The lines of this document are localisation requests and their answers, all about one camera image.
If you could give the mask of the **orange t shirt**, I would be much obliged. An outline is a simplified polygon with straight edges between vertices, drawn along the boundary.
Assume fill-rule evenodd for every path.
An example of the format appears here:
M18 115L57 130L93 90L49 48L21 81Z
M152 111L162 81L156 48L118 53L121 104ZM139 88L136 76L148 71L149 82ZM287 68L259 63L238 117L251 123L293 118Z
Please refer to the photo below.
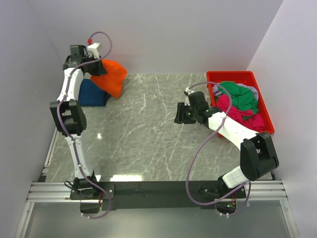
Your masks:
M119 63L103 59L101 60L107 74L101 76L91 76L90 79L102 90L115 98L120 98L124 79L127 76L127 70Z

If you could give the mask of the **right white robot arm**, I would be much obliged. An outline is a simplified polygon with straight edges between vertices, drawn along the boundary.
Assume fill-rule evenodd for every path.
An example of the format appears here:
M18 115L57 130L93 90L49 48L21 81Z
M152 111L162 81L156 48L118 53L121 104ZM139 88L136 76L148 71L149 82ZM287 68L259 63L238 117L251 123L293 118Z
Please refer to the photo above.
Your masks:
M217 192L228 198L235 187L255 181L279 167L279 160L270 134L248 129L226 115L217 107L210 107L201 91L186 89L186 101L177 104L174 122L177 124L199 123L211 129L240 151L240 165L220 177Z

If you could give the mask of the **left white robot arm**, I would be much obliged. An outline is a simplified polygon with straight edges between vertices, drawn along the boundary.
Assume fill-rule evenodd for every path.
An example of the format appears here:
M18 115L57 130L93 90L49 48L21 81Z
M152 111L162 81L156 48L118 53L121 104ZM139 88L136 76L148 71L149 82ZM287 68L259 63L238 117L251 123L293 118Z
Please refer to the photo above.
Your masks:
M82 193L87 199L96 198L100 188L84 142L87 120L78 97L86 73L94 76L106 74L99 48L100 43L89 43L87 47L70 46L70 55L63 64L61 93L56 101L50 103L56 129L67 141L75 170L74 182L65 184L72 192Z

